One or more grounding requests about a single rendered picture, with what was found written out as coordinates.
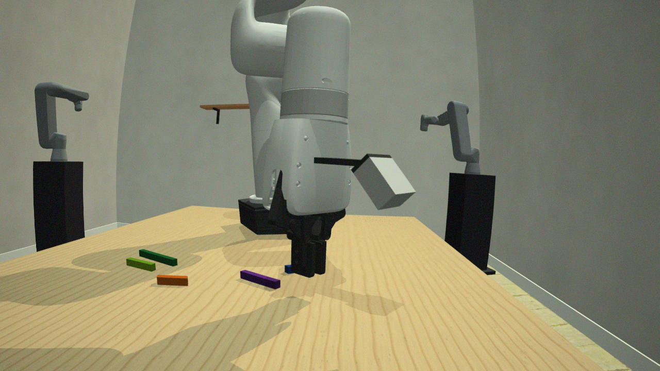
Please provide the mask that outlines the orange rod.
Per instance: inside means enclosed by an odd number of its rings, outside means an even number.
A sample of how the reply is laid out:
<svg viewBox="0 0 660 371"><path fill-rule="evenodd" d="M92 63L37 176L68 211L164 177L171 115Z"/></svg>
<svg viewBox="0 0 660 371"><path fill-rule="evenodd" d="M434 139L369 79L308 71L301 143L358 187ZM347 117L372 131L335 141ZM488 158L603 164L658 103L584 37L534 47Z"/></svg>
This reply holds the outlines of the orange rod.
<svg viewBox="0 0 660 371"><path fill-rule="evenodd" d="M157 285L188 286L188 276L157 275Z"/></svg>

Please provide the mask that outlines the lime green rod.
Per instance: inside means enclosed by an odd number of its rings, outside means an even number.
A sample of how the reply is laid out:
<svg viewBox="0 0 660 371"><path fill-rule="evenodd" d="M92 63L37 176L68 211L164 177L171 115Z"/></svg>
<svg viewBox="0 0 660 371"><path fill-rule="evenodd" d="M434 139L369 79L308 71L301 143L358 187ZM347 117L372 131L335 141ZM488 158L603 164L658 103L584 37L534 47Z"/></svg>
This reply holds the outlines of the lime green rod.
<svg viewBox="0 0 660 371"><path fill-rule="evenodd" d="M153 262L143 261L141 259L127 258L126 264L129 267L141 268L148 272L154 272L156 270L156 265Z"/></svg>

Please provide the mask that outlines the purple rod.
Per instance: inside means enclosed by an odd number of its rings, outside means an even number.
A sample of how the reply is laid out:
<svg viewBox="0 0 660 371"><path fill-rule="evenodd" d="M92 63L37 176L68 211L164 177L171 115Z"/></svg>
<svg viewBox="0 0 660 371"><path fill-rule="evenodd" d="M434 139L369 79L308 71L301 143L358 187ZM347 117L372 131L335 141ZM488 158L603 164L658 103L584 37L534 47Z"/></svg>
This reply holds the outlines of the purple rod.
<svg viewBox="0 0 660 371"><path fill-rule="evenodd" d="M240 272L240 279L249 280L250 282L261 284L272 289L281 288L281 280L273 279L259 273L249 272L247 270Z"/></svg>

